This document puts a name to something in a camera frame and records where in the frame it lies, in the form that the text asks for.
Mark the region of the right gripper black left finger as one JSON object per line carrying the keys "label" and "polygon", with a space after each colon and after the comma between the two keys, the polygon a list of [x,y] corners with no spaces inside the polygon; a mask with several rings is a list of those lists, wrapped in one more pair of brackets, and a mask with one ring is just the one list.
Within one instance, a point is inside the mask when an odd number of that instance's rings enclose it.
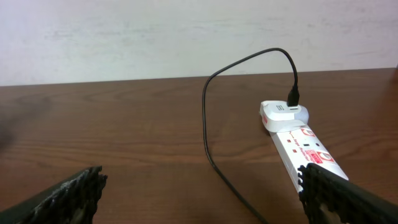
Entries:
{"label": "right gripper black left finger", "polygon": [[108,176],[89,167],[1,212],[3,224],[92,224]]}

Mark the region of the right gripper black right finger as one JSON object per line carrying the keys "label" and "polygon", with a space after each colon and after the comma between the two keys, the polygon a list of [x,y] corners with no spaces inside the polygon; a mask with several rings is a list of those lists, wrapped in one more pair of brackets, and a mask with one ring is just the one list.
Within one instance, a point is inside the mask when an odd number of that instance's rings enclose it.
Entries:
{"label": "right gripper black right finger", "polygon": [[397,223],[397,205],[317,164],[298,171],[298,196],[309,223]]}

